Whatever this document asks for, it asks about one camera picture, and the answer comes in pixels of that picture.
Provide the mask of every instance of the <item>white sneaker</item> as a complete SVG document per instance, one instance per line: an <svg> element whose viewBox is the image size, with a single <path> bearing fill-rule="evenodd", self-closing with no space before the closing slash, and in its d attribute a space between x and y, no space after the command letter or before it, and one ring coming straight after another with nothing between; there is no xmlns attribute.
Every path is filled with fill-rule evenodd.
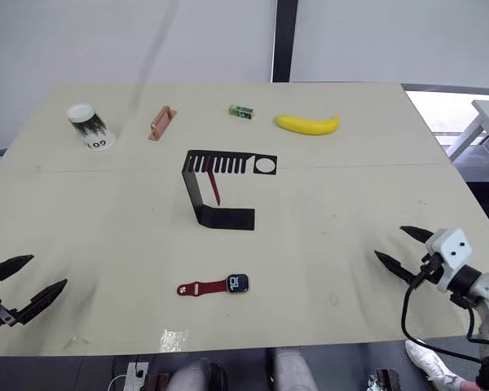
<svg viewBox="0 0 489 391"><path fill-rule="evenodd" d="M433 350L417 345L411 340L406 340L405 345L407 355L413 364L427 374L438 391L460 391L460 383L465 380L451 372Z"/></svg>

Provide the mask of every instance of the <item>white paper cup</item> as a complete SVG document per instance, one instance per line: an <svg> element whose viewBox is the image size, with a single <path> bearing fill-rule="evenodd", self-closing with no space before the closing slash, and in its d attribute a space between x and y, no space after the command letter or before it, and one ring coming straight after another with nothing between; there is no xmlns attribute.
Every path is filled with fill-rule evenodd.
<svg viewBox="0 0 489 391"><path fill-rule="evenodd" d="M114 144L116 136L88 104L75 104L67 110L67 118L78 132L85 147L104 151Z"/></svg>

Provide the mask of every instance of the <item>watch face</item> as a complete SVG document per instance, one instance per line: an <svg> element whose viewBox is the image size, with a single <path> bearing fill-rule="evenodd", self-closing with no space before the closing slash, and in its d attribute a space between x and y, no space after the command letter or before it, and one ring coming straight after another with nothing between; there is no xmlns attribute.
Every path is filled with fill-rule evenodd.
<svg viewBox="0 0 489 391"><path fill-rule="evenodd" d="M248 275L229 275L227 277L228 293L242 293L248 291Z"/></svg>

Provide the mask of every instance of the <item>tape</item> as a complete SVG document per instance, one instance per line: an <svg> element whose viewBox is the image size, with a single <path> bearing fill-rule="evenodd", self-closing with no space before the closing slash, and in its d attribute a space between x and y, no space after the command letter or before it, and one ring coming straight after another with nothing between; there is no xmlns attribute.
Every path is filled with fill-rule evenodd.
<svg viewBox="0 0 489 391"><path fill-rule="evenodd" d="M165 329L161 334L160 353L181 352L187 346L188 330L172 332Z"/></svg>

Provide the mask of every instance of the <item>yellow banana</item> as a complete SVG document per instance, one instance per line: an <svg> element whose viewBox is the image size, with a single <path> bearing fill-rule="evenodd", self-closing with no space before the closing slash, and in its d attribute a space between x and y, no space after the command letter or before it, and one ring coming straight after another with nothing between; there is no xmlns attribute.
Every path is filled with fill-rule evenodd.
<svg viewBox="0 0 489 391"><path fill-rule="evenodd" d="M305 120L304 118L297 118L296 116L276 116L274 122L281 128L314 136L332 133L337 130L340 125L339 116L335 116L331 120L325 121Z"/></svg>

